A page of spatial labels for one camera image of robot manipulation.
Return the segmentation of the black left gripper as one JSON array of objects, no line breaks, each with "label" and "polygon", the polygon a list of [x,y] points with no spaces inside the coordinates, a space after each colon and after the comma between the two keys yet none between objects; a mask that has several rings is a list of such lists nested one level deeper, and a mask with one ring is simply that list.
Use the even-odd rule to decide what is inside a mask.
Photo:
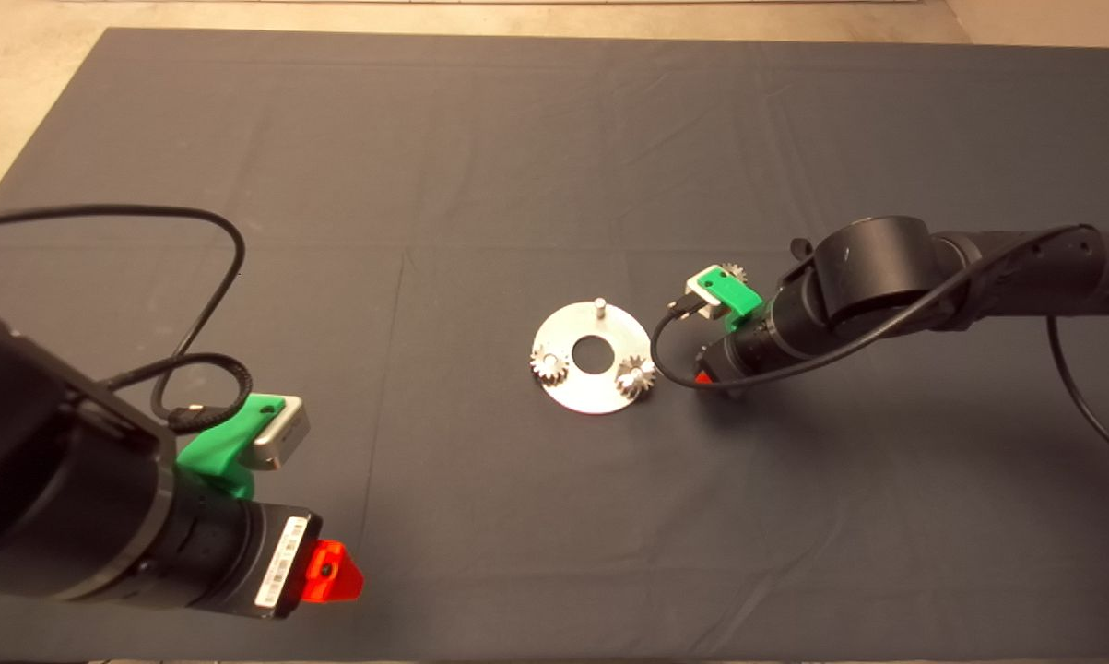
[{"label": "black left gripper", "polygon": [[157,545],[157,605],[288,619],[302,601],[359,599],[362,570],[322,527],[304,507],[180,496]]}]

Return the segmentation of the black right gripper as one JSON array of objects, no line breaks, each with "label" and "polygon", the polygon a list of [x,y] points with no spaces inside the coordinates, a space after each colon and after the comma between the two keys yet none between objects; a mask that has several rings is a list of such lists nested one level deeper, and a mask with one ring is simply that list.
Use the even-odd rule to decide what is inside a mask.
[{"label": "black right gripper", "polygon": [[781,348],[765,323],[747,323],[696,354],[694,384],[730,384],[781,366]]}]

